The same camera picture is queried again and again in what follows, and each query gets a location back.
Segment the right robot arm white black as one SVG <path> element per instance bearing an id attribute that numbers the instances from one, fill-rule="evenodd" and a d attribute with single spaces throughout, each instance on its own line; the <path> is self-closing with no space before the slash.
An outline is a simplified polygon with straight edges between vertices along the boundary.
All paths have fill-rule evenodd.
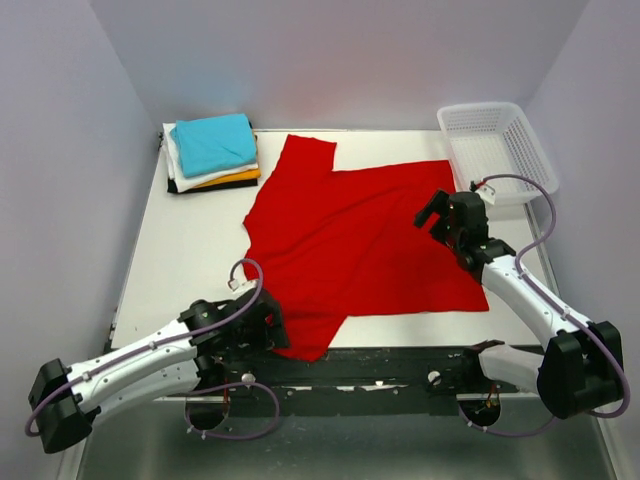
<path id="1" fill-rule="evenodd" d="M 485 203 L 472 191 L 437 191 L 416 214 L 414 225 L 437 219 L 429 232 L 449 248 L 458 265 L 497 295 L 539 341 L 540 355 L 500 341 L 473 347 L 476 358 L 460 367 L 460 379 L 480 392 L 495 380 L 536 394 L 558 419 L 617 403 L 628 408 L 630 387 L 623 368 L 621 335 L 608 321 L 593 322 L 569 307 L 521 264 L 517 253 L 489 234 Z"/>

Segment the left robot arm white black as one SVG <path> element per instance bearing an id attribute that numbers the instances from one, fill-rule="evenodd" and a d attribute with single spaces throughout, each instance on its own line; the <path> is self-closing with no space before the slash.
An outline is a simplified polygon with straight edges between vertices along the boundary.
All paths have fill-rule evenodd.
<path id="1" fill-rule="evenodd" d="M 43 364 L 28 395 L 25 434 L 47 454 L 85 440 L 109 416 L 172 395 L 237 388 L 233 362 L 289 345 L 280 304 L 251 288 L 235 299 L 197 300 L 154 333 L 100 357 Z"/>

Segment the red t shirt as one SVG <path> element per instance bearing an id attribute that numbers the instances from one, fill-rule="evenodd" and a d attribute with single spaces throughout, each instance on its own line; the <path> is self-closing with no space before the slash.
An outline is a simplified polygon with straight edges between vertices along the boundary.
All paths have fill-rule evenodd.
<path id="1" fill-rule="evenodd" d="M 413 224 L 436 191 L 453 191 L 448 162 L 338 171 L 336 149 L 288 136 L 243 222 L 245 274 L 281 306 L 281 355 L 319 359 L 349 317 L 487 311 L 482 287 Z"/>

